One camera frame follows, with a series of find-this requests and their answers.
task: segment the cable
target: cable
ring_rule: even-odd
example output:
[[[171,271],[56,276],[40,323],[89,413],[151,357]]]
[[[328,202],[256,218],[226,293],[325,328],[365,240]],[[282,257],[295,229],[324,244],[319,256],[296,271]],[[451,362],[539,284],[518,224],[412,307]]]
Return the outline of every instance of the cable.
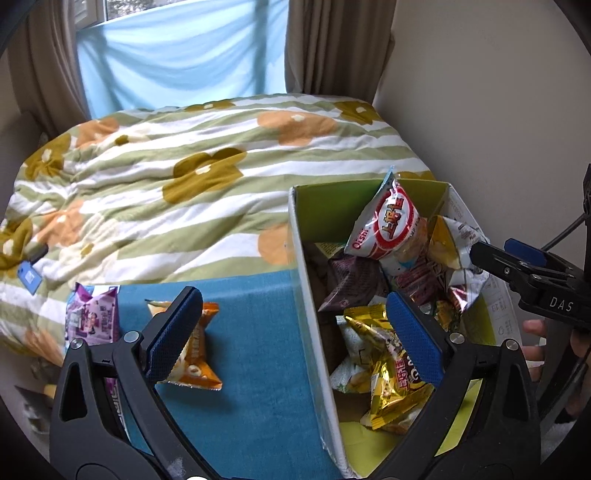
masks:
[[[579,227],[579,225],[581,225],[581,223],[583,223],[586,219],[587,219],[587,214],[586,213],[582,213],[579,218],[577,218],[573,223],[571,223],[563,232],[561,232],[560,234],[558,234],[558,236],[556,236],[556,238],[553,238],[547,244],[545,244],[541,248],[541,250],[543,250],[544,252],[547,252],[551,248],[554,248],[562,240],[564,240],[571,233],[573,233]]]

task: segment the blue tag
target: blue tag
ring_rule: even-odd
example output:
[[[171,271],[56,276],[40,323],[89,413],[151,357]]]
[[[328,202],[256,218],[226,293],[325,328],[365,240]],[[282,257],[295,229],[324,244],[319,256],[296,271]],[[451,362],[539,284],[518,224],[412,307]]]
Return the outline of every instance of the blue tag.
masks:
[[[25,285],[25,288],[31,295],[34,295],[39,285],[41,285],[41,275],[39,275],[28,261],[24,261],[18,266],[18,279]]]

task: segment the snack bag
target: snack bag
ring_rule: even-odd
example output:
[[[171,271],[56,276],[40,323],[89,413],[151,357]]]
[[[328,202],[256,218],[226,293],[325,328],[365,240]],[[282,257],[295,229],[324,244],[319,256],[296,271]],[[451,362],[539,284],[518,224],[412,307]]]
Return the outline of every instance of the snack bag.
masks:
[[[395,373],[395,382],[391,387],[398,395],[409,395],[425,384],[388,321],[385,305],[347,309],[344,317],[359,337],[365,340],[366,345],[373,346],[379,352],[378,356],[375,352],[371,353],[372,361],[375,360],[374,374],[378,364],[383,364],[387,358],[392,360],[388,364],[394,366]]]
[[[470,260],[470,249],[478,241],[489,243],[480,230],[439,215],[427,250],[430,260],[449,269],[447,295],[461,313],[476,301],[489,277]]]
[[[342,393],[369,393],[371,390],[371,371],[356,365],[351,357],[345,360],[330,374],[330,386]]]
[[[362,368],[371,369],[379,358],[380,352],[377,351],[376,353],[376,348],[363,340],[344,316],[337,315],[336,324],[343,334],[345,347],[351,361]]]
[[[460,329],[459,312],[447,300],[437,300],[435,319],[446,332],[457,332]]]
[[[151,300],[146,300],[146,302],[152,317],[157,313],[166,311],[172,303],[170,301]],[[204,388],[205,390],[222,389],[222,381],[207,364],[205,352],[205,328],[207,328],[217,312],[219,312],[217,303],[203,303],[201,317],[164,383],[191,388]]]
[[[345,253],[379,260],[395,277],[411,268],[427,243],[427,221],[396,181],[392,169],[355,222]]]
[[[433,386],[420,380],[408,355],[397,358],[389,354],[375,364],[372,373],[372,400],[369,420],[374,430],[395,421],[415,406],[425,403]]]
[[[417,419],[418,414],[421,413],[421,410],[425,406],[425,403],[427,403],[428,399],[429,396],[426,396],[425,399],[421,400],[410,410],[406,411],[405,413],[402,413],[402,415],[399,415],[390,423],[387,423],[386,425],[380,427],[380,430],[390,432],[395,435],[405,435],[408,432],[408,429],[413,425],[414,421]],[[363,415],[359,422],[364,427],[373,429],[371,423],[371,411],[368,411],[365,415]]]
[[[424,257],[417,260],[410,270],[395,277],[392,282],[417,305],[424,305],[440,291],[434,265],[427,262]]]
[[[327,289],[331,292],[319,312],[338,312],[367,305],[375,296],[388,296],[389,288],[378,261],[341,255],[328,263]]]
[[[119,307],[117,293],[119,287],[108,287],[103,293],[93,296],[90,290],[98,287],[84,287],[76,283],[71,298],[66,303],[65,347],[77,337],[83,338],[88,345],[101,345],[119,340]],[[121,423],[125,427],[125,419],[121,410],[121,402],[117,389],[117,380],[105,378],[107,392]]]

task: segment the gold snack bag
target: gold snack bag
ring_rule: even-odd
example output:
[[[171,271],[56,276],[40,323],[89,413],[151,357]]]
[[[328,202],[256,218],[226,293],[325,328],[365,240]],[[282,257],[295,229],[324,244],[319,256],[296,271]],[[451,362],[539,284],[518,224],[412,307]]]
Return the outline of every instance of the gold snack bag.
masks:
[[[381,327],[392,330],[392,325],[386,317],[386,305],[378,303],[368,307],[351,307],[345,309],[343,315],[353,317],[369,326]]]
[[[426,401],[433,392],[433,386],[408,378],[409,367],[414,369],[406,351],[398,359],[385,354],[375,364],[372,376],[372,400],[369,419],[374,430],[380,429],[416,405]]]
[[[425,406],[425,403],[427,403],[427,400],[428,397],[424,400],[421,400],[413,408],[400,415],[394,421],[391,421],[390,423],[387,423],[386,425],[381,427],[380,430],[390,432],[395,435],[405,435],[410,429],[410,427],[413,425],[414,421],[417,419],[418,414],[421,413],[421,410]],[[368,411],[365,415],[363,415],[363,417],[361,417],[361,420],[359,421],[361,425],[369,429],[372,428],[370,415],[371,412]]]
[[[446,332],[455,332],[459,328],[460,316],[447,300],[438,300],[435,306],[435,319]]]
[[[376,376],[378,365],[386,369],[389,365],[394,373],[390,386],[401,397],[411,394],[425,384],[388,321],[383,303],[371,307],[346,309],[344,317],[361,338],[379,351],[374,363],[373,377]]]

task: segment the teal fabric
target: teal fabric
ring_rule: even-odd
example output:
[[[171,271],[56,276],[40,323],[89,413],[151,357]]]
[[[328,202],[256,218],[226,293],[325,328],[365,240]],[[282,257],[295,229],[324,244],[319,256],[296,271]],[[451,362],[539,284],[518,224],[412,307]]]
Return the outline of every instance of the teal fabric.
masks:
[[[188,283],[220,312],[207,328],[208,363],[221,391],[176,385],[157,390],[175,421],[224,477],[334,480],[322,449],[298,329],[290,273]],[[122,286],[124,332],[150,320],[144,299],[172,300],[187,283]],[[134,445],[147,447],[125,411]]]

